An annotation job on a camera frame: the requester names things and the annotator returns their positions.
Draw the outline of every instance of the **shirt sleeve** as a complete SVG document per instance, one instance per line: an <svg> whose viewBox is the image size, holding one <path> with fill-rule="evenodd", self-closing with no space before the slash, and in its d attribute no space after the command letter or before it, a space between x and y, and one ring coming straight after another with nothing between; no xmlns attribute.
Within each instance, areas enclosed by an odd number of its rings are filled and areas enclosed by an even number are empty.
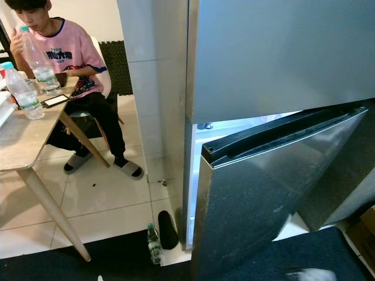
<svg viewBox="0 0 375 281"><path fill-rule="evenodd" d="M80 43L84 65L91 66L95 71L99 73L106 71L107 68L104 64L104 61L96 50L91 37L83 29L80 34Z"/></svg>

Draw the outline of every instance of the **refrigerator door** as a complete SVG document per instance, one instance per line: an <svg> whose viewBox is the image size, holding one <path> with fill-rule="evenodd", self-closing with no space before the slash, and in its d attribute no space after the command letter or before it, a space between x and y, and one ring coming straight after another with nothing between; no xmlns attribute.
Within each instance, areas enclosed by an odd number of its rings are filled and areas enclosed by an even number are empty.
<svg viewBox="0 0 375 281"><path fill-rule="evenodd" d="M299 112L203 145L192 269L198 280L276 238L367 109Z"/></svg>
<svg viewBox="0 0 375 281"><path fill-rule="evenodd" d="M190 0L191 123L375 97L375 1Z"/></svg>

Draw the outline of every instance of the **wooden table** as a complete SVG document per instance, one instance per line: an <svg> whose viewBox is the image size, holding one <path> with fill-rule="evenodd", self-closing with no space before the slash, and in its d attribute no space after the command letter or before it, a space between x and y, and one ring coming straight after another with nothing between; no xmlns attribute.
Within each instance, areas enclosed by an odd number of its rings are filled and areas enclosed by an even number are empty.
<svg viewBox="0 0 375 281"><path fill-rule="evenodd" d="M62 93L67 97L71 96L77 81L77 77L69 77ZM39 95L38 99L43 101L50 97ZM66 103L49 109L45 108L45 116L38 120L27 119L22 111L14 112L0 129L0 171L17 171L81 256L86 261L90 261L90 255L80 238L32 168L59 119L99 161L106 167L110 166L81 129L64 112L65 106Z"/></svg>

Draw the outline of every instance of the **black pants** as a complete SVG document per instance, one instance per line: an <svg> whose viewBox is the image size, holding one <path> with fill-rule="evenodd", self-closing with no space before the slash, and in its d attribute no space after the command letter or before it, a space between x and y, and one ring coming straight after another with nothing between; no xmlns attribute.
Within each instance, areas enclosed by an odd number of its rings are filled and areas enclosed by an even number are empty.
<svg viewBox="0 0 375 281"><path fill-rule="evenodd" d="M125 143L122 138L121 127L118 123L118 115L115 113L104 96L99 92L92 92L83 98L69 101L65 107L67 115L76 111L87 111L99 122L107 137L111 153L115 157L121 157L125 152ZM79 150L82 144L73 134L68 135L65 126L58 121L53 129L48 144L66 150Z"/></svg>

